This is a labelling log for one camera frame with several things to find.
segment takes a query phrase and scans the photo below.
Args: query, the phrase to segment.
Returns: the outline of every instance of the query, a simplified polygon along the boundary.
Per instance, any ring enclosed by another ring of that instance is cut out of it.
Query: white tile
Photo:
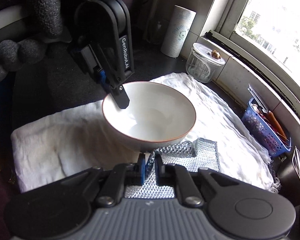
[[[261,98],[273,110],[280,103],[278,94],[245,64],[230,57],[216,80],[217,84],[231,94],[243,106],[247,106],[252,95],[248,91],[249,84],[258,92]]]
[[[292,109],[282,100],[273,111],[275,117],[289,131],[292,144],[300,151],[300,120]]]
[[[207,46],[209,49],[213,50],[215,49],[220,53],[220,56],[225,60],[225,62],[228,61],[230,56],[233,56],[231,53],[227,52],[223,48],[221,48],[219,45],[215,44],[212,41],[207,40],[206,38],[203,37],[198,37],[197,43],[203,44],[204,46]],[[216,81],[218,76],[220,75],[221,71],[223,70],[224,66],[218,68],[216,73],[214,74],[213,81]]]
[[[180,55],[182,57],[184,57],[185,59],[188,59],[189,54],[191,52],[192,45],[195,42],[197,42],[197,39],[198,39],[198,35],[195,35],[192,32],[188,33],[188,35],[186,37],[186,40],[185,40],[185,43],[183,44],[181,52],[180,52]]]

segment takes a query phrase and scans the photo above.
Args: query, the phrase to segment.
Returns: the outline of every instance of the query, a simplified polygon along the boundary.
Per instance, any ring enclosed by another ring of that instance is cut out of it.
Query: paper towel roll
[[[196,12],[175,5],[161,52],[169,57],[178,57],[188,35]]]

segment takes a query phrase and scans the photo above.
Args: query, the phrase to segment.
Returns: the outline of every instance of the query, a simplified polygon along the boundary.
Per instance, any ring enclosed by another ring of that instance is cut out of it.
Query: tree
[[[259,38],[260,34],[253,34],[253,31],[252,31],[252,28],[256,25],[256,23],[246,17],[246,16],[243,16],[240,20],[240,22],[238,23],[238,28],[239,30],[242,30],[242,28],[245,28],[244,30],[246,30],[246,32],[244,32],[244,34],[246,36],[248,36],[249,38],[257,41],[257,39]]]

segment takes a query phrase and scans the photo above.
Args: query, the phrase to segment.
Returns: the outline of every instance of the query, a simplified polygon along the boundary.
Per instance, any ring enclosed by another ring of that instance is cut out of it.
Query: white bowl
[[[195,124],[196,112],[183,94],[153,82],[123,85],[130,99],[120,109],[111,94],[102,103],[102,112],[128,148],[142,152],[180,142]]]

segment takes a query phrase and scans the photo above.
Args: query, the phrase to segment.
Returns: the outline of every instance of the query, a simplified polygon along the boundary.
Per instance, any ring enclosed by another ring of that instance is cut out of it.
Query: white gauze cloth
[[[185,140],[218,142],[221,172],[266,190],[275,190],[267,167],[268,151],[215,92],[185,73],[152,80],[173,87],[194,105],[197,120]],[[73,175],[92,166],[111,169],[136,162],[138,152],[121,145],[109,129],[102,100],[43,117],[16,129],[13,157],[21,192]]]

